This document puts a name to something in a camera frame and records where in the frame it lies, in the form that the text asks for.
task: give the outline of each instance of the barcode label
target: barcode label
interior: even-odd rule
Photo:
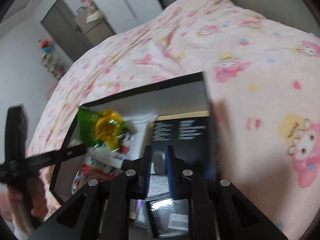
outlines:
[[[180,214],[170,214],[168,228],[177,230],[188,230],[188,216]]]

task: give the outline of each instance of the yellow plastic wrapper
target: yellow plastic wrapper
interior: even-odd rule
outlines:
[[[105,142],[112,150],[119,148],[118,138],[122,135],[121,116],[113,110],[104,110],[98,113],[101,118],[95,125],[97,139]]]

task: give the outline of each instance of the blue print spot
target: blue print spot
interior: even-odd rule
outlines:
[[[282,223],[276,223],[276,227],[279,228],[279,230],[283,230],[284,229],[284,226]]]
[[[315,169],[316,168],[316,166],[314,165],[314,164],[310,164],[309,166],[308,166],[308,171],[312,171],[313,169]]]

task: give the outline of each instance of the black handle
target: black handle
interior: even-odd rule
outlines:
[[[30,179],[16,179],[14,180],[11,185],[15,187],[19,192],[23,195],[23,204],[25,209],[25,214],[27,217],[24,217],[24,220],[28,219],[28,221],[25,221],[27,224],[30,224],[33,226],[34,229],[37,229],[41,222],[39,218],[34,217],[31,214],[31,210],[33,208],[32,203],[32,197],[36,193],[36,184],[37,184],[38,178],[30,178]]]

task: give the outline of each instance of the human hand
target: human hand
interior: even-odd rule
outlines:
[[[45,192],[44,192],[44,184],[42,183],[41,179],[39,178],[32,178],[34,180],[35,185],[35,193],[33,194],[32,203],[33,208],[31,210],[31,214],[34,217],[39,217],[43,219],[47,213],[47,201],[45,199]],[[14,220],[15,226],[18,227],[22,232],[29,235],[29,230],[25,224],[25,221],[23,220],[23,217],[20,214],[19,208],[18,208],[18,201],[23,200],[23,195],[21,192],[19,192],[15,187],[12,185],[7,185],[7,200],[12,208],[12,218]]]

